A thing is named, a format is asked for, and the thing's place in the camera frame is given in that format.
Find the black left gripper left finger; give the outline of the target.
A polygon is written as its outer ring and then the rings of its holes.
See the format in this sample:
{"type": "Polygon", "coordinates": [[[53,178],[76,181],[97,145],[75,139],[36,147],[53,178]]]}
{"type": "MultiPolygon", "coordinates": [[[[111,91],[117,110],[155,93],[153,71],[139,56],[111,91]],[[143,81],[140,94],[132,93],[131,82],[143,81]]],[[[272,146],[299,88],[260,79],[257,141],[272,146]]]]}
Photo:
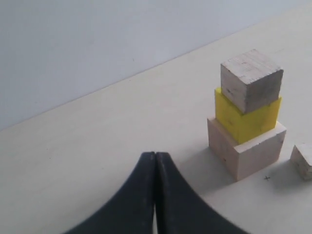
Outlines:
{"type": "Polygon", "coordinates": [[[68,234],[151,234],[156,154],[141,154],[122,187],[98,211],[68,234]]]}

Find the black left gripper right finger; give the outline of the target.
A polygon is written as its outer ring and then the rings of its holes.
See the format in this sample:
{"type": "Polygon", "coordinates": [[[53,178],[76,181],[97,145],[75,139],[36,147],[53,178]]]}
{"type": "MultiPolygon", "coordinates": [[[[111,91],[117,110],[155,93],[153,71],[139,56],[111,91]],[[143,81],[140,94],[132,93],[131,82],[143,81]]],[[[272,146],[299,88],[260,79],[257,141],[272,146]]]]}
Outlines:
{"type": "Polygon", "coordinates": [[[159,234],[245,234],[191,188],[169,153],[156,153],[156,223],[159,234]]]}

